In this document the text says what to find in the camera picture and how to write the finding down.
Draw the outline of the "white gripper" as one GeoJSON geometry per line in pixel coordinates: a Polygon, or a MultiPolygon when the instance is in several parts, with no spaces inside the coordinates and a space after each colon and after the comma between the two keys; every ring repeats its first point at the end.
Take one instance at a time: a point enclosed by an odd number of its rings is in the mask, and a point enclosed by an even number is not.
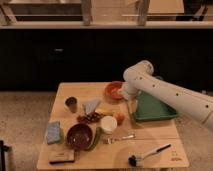
{"type": "Polygon", "coordinates": [[[122,85],[122,87],[121,87],[121,94],[122,94],[122,96],[126,100],[129,100],[129,101],[127,101],[127,108],[128,108],[129,114],[133,114],[137,110],[138,100],[135,99],[135,98],[138,95],[138,92],[139,92],[139,90],[137,88],[135,88],[134,86],[131,86],[127,82],[124,82],[123,85],[122,85]]]}

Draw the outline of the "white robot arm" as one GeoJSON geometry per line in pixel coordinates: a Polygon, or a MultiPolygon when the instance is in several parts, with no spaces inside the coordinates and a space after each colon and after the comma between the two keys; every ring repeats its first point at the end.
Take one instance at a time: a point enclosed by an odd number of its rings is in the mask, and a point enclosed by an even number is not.
{"type": "Polygon", "coordinates": [[[154,67],[142,60],[123,72],[121,94],[126,100],[134,99],[144,91],[176,110],[189,114],[213,132],[213,97],[189,90],[153,76],[154,67]]]}

